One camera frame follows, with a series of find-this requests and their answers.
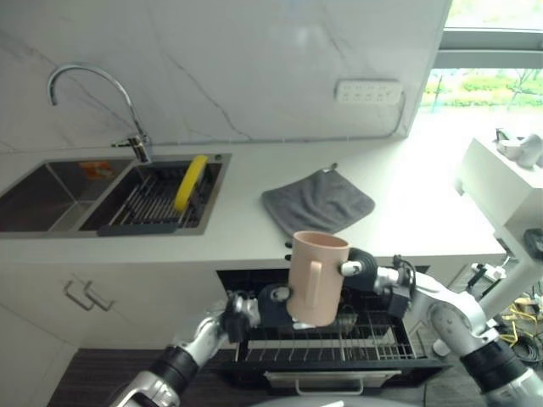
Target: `window frame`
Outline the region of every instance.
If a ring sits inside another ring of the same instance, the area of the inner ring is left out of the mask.
[[[543,69],[543,31],[446,27],[434,69],[447,68]]]

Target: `cabinet handle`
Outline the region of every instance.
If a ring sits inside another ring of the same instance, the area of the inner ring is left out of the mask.
[[[93,304],[96,304],[100,309],[103,309],[104,311],[109,311],[111,307],[113,306],[114,301],[107,301],[100,297],[92,288],[91,288],[92,282],[88,282],[85,284],[85,288],[83,288],[83,292],[85,293],[85,296],[92,301]]]
[[[68,283],[64,286],[64,295],[66,297],[68,297],[69,299],[71,299],[74,303],[76,303],[77,305],[79,305],[81,308],[83,308],[85,311],[90,311],[92,309],[92,307],[94,306],[94,301],[92,301],[91,299],[91,303],[90,304],[85,304],[83,303],[76,295],[74,295],[71,291],[70,291],[70,287],[72,286],[72,284],[74,283],[73,280],[70,280],[68,281]]]
[[[353,391],[330,391],[330,392],[308,392],[299,388],[299,379],[296,379],[294,385],[296,386],[296,393],[299,396],[360,396],[364,392],[364,381],[360,379],[360,386]]]

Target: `electrical socket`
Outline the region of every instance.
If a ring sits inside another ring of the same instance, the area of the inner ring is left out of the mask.
[[[398,81],[339,81],[336,100],[345,104],[392,105],[400,101],[402,92]]]

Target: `faucet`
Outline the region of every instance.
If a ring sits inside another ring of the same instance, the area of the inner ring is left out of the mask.
[[[105,70],[91,65],[84,62],[72,62],[68,64],[62,64],[60,65],[56,70],[51,72],[51,75],[49,75],[48,80],[48,99],[49,103],[52,106],[57,105],[57,97],[54,92],[54,85],[57,79],[61,74],[68,70],[88,70],[90,72],[95,73],[96,75],[102,76],[106,81],[111,83],[111,85],[115,86],[117,90],[120,92],[120,94],[125,99],[126,104],[128,105],[128,110],[130,111],[130,116],[132,117],[132,121],[134,122],[134,125],[136,126],[137,133],[134,133],[133,135],[130,135],[126,141],[128,144],[124,143],[114,143],[112,144],[113,147],[121,147],[124,145],[129,145],[134,150],[134,153],[136,154],[137,159],[142,164],[150,164],[151,163],[151,155],[149,151],[145,148],[145,143],[148,142],[149,137],[147,132],[143,129],[142,123],[137,116],[136,110],[134,109],[134,105],[132,104],[132,100],[130,99],[130,96],[128,96],[128,92],[126,89],[121,85],[119,81],[117,81],[112,75],[107,73]]]

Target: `gray cloth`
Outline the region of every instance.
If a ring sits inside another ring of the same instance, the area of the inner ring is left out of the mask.
[[[281,228],[336,233],[369,215],[375,203],[336,170],[314,174],[262,193],[262,202]]]

